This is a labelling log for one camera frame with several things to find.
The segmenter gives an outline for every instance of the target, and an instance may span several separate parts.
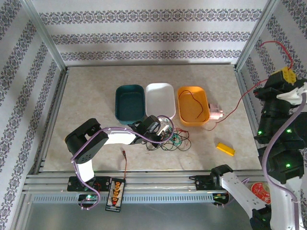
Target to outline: marble-patterned surface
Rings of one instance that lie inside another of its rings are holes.
[[[240,98],[231,65],[73,67],[61,102],[59,114],[47,152],[44,171],[73,170],[64,142],[65,137],[89,118],[96,118],[101,127],[123,126],[115,118],[115,91],[126,84],[144,88],[154,82],[170,83],[175,90],[185,85],[202,87],[208,102],[218,103],[225,114],[232,111]],[[209,170],[228,164],[233,169],[260,169],[258,153],[241,103],[237,111],[211,132],[210,121],[203,127],[184,127],[177,114],[175,126],[190,132],[192,147],[186,152],[147,151],[144,145],[123,148],[128,170]],[[218,142],[232,146],[231,157],[216,149]],[[124,158],[120,144],[103,146],[93,159],[94,170],[123,170]]]

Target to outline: orange plastic container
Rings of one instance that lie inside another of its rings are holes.
[[[185,126],[202,126],[209,121],[210,111],[207,96],[201,87],[181,87],[177,92],[177,100],[180,121]]]

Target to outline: teal plastic container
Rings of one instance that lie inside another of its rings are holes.
[[[140,85],[122,85],[115,96],[115,117],[123,125],[142,121],[145,116],[145,94]]]

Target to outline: small motor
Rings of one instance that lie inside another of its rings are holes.
[[[218,120],[224,116],[223,111],[218,104],[209,104],[209,110],[210,120]]]

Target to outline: wall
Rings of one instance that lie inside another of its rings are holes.
[[[60,70],[18,0],[0,0],[0,229],[9,229]]]
[[[273,43],[259,47],[264,41],[280,41],[294,60],[293,71],[299,79],[307,78],[307,0],[281,0],[241,70],[246,89],[266,79],[276,70],[290,65],[285,52]],[[252,110],[259,124],[263,104],[249,93]],[[302,151],[307,173],[307,149]],[[307,176],[303,179],[302,210],[307,226]]]
[[[66,65],[74,66],[235,63],[266,0],[33,3]]]

